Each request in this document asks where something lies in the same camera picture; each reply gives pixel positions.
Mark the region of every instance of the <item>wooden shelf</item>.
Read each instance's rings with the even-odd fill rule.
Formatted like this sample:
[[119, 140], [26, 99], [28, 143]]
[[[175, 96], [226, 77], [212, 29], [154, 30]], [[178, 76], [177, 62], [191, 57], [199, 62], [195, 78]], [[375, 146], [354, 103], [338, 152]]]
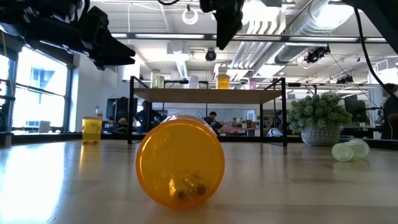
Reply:
[[134, 94], [153, 103], [263, 104], [281, 96], [280, 90], [192, 90], [136, 88]]

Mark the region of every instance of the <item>yellow bottle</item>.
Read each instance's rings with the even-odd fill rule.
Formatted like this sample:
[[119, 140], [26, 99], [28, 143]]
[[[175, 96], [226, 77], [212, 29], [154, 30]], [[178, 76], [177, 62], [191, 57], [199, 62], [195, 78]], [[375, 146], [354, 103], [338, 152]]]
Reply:
[[136, 171], [146, 194], [170, 208], [205, 203], [224, 175], [224, 153], [212, 128], [201, 118], [175, 114], [142, 141]]
[[83, 143], [99, 143], [101, 141], [102, 117], [83, 118]]
[[229, 90], [229, 75], [218, 74], [217, 76], [217, 89]]

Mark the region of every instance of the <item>computer monitor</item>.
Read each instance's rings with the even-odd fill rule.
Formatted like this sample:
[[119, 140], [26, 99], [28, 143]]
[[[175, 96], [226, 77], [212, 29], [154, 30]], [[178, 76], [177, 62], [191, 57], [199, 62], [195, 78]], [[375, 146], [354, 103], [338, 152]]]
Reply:
[[351, 113], [353, 123], [366, 123], [368, 117], [366, 116], [366, 105], [364, 101], [355, 100], [354, 98], [347, 97], [344, 99], [346, 111]]
[[[137, 114], [137, 102], [138, 99], [134, 98], [132, 102], [133, 116]], [[128, 119], [128, 113], [129, 113], [129, 98], [122, 97], [117, 99], [115, 98], [108, 99], [108, 103], [106, 105], [106, 117], [108, 119], [116, 118], [116, 121], [118, 121], [121, 118]]]

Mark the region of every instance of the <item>green leaves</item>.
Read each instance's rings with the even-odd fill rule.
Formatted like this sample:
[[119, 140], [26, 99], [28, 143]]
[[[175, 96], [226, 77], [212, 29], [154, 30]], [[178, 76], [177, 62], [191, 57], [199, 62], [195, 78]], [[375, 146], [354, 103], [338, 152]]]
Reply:
[[338, 104], [340, 100], [338, 96], [314, 95], [293, 101], [287, 116], [290, 129], [301, 131], [312, 125], [325, 128], [329, 125], [350, 123], [352, 115]]

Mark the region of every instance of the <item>man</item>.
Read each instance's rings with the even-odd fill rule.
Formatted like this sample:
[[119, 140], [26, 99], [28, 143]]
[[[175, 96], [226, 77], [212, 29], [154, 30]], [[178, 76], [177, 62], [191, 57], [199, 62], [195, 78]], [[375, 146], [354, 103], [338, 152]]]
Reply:
[[[138, 112], [136, 115], [136, 120], [141, 123], [141, 132], [146, 133], [148, 132], [148, 110], [149, 110], [149, 103], [148, 101], [142, 102], [142, 107], [144, 108], [142, 111]], [[161, 119], [162, 115], [160, 115], [156, 110], [150, 111], [149, 121], [151, 123], [151, 127], [153, 128], [155, 117], [157, 119]]]
[[271, 128], [279, 128], [282, 129], [282, 112], [276, 112], [276, 120], [272, 119]]
[[[386, 88], [393, 92], [395, 96], [398, 96], [398, 86], [392, 83], [387, 83]], [[395, 139], [392, 130], [396, 131], [398, 129], [394, 119], [398, 116], [398, 100], [392, 97], [386, 90], [382, 91], [383, 97], [386, 98], [383, 107], [383, 120], [384, 120], [384, 130], [381, 133], [381, 139]]]
[[218, 134], [218, 130], [223, 127], [222, 124], [216, 121], [217, 113], [212, 111], [209, 116], [205, 118], [205, 121], [208, 125], [213, 128], [213, 131]]

